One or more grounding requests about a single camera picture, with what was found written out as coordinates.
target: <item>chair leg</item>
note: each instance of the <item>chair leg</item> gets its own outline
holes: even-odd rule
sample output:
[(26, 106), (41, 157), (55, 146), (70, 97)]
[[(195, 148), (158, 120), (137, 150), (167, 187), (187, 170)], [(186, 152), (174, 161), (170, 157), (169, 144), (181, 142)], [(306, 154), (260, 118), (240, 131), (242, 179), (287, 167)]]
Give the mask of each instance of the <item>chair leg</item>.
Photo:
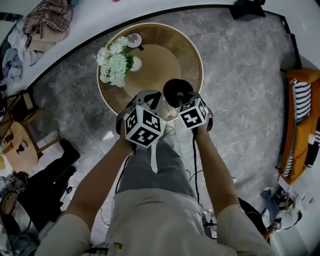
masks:
[(27, 120), (23, 121), (21, 124), (22, 126), (27, 126), (30, 124), (33, 120), (35, 120), (38, 116), (42, 115), (45, 112), (44, 108), (39, 108), (36, 110)]
[(56, 144), (57, 142), (59, 142), (61, 139), (60, 137), (57, 137), (55, 140), (51, 141), (50, 143), (48, 143), (47, 145), (39, 148), (38, 153), (46, 150), (47, 148), (51, 147), (53, 144)]

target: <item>marble floor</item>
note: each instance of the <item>marble floor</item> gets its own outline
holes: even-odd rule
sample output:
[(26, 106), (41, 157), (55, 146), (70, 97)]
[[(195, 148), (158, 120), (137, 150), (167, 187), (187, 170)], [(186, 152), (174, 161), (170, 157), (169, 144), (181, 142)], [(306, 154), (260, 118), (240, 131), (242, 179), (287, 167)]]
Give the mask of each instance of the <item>marble floor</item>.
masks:
[[(140, 22), (159, 22), (184, 32), (200, 52), (204, 66), (201, 95), (214, 113), (210, 132), (220, 155), (236, 178), (239, 196), (263, 210), (260, 192), (277, 182), (274, 166), (284, 122), (282, 69), (295, 66), (291, 37), (276, 15), (253, 21), (235, 21), (227, 8), (200, 8), (170, 12)], [(93, 54), (119, 30), (102, 36), (56, 65), (33, 88), (35, 102), (45, 114), (30, 127), (38, 145), (56, 135), (72, 142), (81, 157), (70, 186), (77, 186), (108, 152), (118, 136), (116, 115), (103, 102), (96, 80)], [(175, 149), (194, 173), (191, 136), (176, 121)], [(34, 174), (62, 155), (54, 145), (45, 150)], [(201, 163), (198, 156), (198, 170)], [(212, 210), (202, 173), (198, 176), (200, 202)], [(92, 241), (104, 240), (111, 216), (114, 189), (98, 213)], [(65, 198), (65, 209), (74, 192)]]

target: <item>round coffee table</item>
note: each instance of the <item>round coffee table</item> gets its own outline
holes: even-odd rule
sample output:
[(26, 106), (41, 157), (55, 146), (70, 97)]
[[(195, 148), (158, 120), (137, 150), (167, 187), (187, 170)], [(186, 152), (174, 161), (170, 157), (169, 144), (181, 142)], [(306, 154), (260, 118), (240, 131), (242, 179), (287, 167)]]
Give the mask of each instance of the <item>round coffee table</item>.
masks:
[[(130, 33), (142, 36), (143, 50), (126, 47), (125, 52), (139, 57), (142, 66), (138, 71), (130, 71), (125, 76), (125, 86), (118, 87), (100, 81), (100, 66), (97, 68), (100, 94), (115, 114), (122, 112), (141, 91), (157, 90), (162, 93), (165, 83), (171, 79), (186, 80), (195, 92), (200, 91), (204, 77), (203, 64), (198, 50), (186, 35), (171, 26), (148, 22), (125, 28), (108, 44)], [(170, 121), (177, 117), (177, 112), (164, 100), (160, 116)]]

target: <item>blue jeans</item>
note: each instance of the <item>blue jeans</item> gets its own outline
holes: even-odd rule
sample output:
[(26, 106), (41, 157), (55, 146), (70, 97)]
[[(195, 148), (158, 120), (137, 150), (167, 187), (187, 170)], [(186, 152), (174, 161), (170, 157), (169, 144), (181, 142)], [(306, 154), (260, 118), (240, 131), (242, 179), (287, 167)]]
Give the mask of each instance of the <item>blue jeans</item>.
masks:
[(270, 190), (263, 191), (260, 195), (263, 199), (264, 206), (269, 211), (270, 222), (272, 224), (275, 218), (277, 217), (277, 214), (280, 212), (280, 208), (276, 204), (275, 200), (272, 198)]

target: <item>t-shirt sleeve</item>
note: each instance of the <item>t-shirt sleeve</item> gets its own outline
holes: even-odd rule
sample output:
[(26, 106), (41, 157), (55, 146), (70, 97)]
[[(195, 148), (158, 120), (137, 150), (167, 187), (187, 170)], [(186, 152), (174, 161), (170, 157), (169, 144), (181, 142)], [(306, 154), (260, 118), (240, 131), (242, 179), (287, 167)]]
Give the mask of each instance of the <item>t-shirt sleeve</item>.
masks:
[(78, 256), (90, 248), (90, 236), (81, 218), (63, 215), (41, 241), (35, 256)]
[(239, 256), (271, 256), (271, 247), (239, 205), (225, 208), (217, 217), (217, 242)]

